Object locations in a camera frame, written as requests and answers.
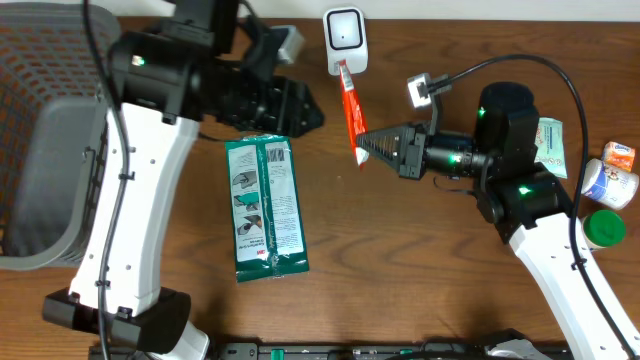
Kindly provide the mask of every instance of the robotic arm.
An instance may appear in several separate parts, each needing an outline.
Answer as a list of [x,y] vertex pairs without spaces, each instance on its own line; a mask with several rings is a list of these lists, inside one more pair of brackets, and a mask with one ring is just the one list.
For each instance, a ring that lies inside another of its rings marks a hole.
[[[558,179],[534,163],[539,115],[529,89],[505,82],[487,86],[472,137],[439,130],[439,97],[451,88],[446,76],[431,81],[428,74],[419,75],[409,79],[408,87],[416,108],[432,107],[431,122],[361,134],[358,146],[404,178],[419,180],[427,170],[473,178],[470,193],[478,210],[533,275],[574,357],[629,359],[629,349],[621,346],[577,269],[568,231],[572,202]],[[579,221],[575,226],[586,273],[622,338],[637,354],[640,334],[588,250]]]
[[[86,254],[70,288],[47,296],[45,320],[97,333],[106,313],[113,343],[156,359],[205,358],[209,339],[188,322],[190,297],[160,287],[173,196],[200,122],[209,114],[240,130],[297,137],[324,121],[304,83],[273,76],[276,65],[292,62],[302,37],[293,27],[267,28],[253,15],[237,24],[238,6],[180,1],[173,18],[149,32],[126,33],[109,50],[129,149],[118,141],[110,111],[107,162]],[[243,61],[220,60],[231,50],[236,26],[253,44]],[[129,153],[126,175],[122,152]],[[127,187],[102,284],[101,259],[122,176]],[[99,286],[106,291],[102,309]]]

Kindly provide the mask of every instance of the green package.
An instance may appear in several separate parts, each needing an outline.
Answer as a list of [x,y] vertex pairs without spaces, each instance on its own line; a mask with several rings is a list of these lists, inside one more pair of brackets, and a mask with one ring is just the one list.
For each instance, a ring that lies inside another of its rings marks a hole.
[[227,142],[238,282],[309,271],[286,137]]

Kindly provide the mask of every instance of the jar with green lid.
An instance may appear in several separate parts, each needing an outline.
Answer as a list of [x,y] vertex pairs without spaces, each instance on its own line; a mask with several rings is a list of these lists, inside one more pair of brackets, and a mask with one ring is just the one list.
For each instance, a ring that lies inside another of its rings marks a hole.
[[592,251],[610,248],[620,243],[627,233],[620,216],[611,210],[599,210],[584,218],[582,230]]

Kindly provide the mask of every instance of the wooden surface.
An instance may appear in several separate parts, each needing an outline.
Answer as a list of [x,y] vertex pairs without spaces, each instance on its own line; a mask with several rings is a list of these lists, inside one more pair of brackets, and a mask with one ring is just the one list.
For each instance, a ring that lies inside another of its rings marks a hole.
[[[162,259],[162,285],[191,295],[192,321],[218,339],[265,342],[408,342],[510,327],[534,340],[562,340],[541,291],[472,198],[435,189],[430,175],[401,180],[373,159],[357,169],[339,84],[327,74],[321,22],[272,23],[293,23],[307,38],[298,64],[284,72],[309,84],[326,115],[323,128],[292,140],[311,271],[236,284],[224,148],[198,141],[180,179]],[[453,74],[491,56],[526,52],[571,74],[593,156],[608,140],[640,148],[640,24],[369,21],[367,37],[369,67],[354,80],[371,129],[430,116],[409,106],[410,76]],[[465,78],[444,97],[444,128],[471,132],[480,91],[500,80],[527,84],[540,113],[564,122],[564,184],[573,193],[579,123],[569,92],[549,70],[503,64]],[[235,134],[212,120],[202,131]],[[597,206],[585,200],[585,208]],[[640,200],[621,215],[627,238],[597,259],[638,323]],[[0,272],[0,358],[86,358],[96,336],[40,318],[44,296],[68,286],[74,272]]]

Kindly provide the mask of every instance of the green and white packet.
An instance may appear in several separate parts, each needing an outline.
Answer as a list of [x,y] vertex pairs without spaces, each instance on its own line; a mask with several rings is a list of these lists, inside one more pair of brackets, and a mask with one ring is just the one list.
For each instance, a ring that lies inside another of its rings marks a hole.
[[549,172],[566,179],[567,167],[564,162],[564,145],[562,143],[562,122],[552,118],[540,118],[536,133],[535,162],[541,162]]
[[309,271],[289,140],[267,135],[225,148],[237,281]]

